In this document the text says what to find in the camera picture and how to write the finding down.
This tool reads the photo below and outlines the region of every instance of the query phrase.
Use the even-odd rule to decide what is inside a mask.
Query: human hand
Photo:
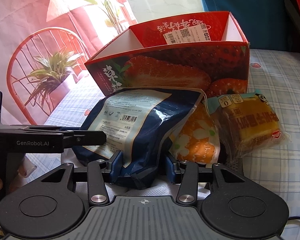
[[[17,177],[11,182],[9,186],[9,192],[13,192],[17,190],[20,186],[20,179],[21,178],[28,178],[31,173],[37,168],[26,156],[24,157],[21,165],[18,168],[18,175]],[[2,189],[3,183],[0,179],[0,189]]]

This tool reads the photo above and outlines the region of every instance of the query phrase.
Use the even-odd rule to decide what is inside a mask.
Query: lamp shade
[[[47,22],[81,6],[90,4],[84,0],[50,0]]]

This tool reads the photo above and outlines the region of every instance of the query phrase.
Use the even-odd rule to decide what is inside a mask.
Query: genrobot.ai logo
[[[21,146],[49,146],[49,142],[35,142],[35,141],[26,141],[26,142],[21,142],[17,141],[17,145]]]

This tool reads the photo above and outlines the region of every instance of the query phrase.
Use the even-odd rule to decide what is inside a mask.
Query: red cardboard box
[[[230,12],[192,13],[130,26],[85,65],[105,96],[162,86],[245,93],[249,43]]]

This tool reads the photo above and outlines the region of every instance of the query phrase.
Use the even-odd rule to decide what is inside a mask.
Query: teal fabric
[[[231,11],[252,49],[287,51],[288,19],[283,0],[202,0],[205,11]]]

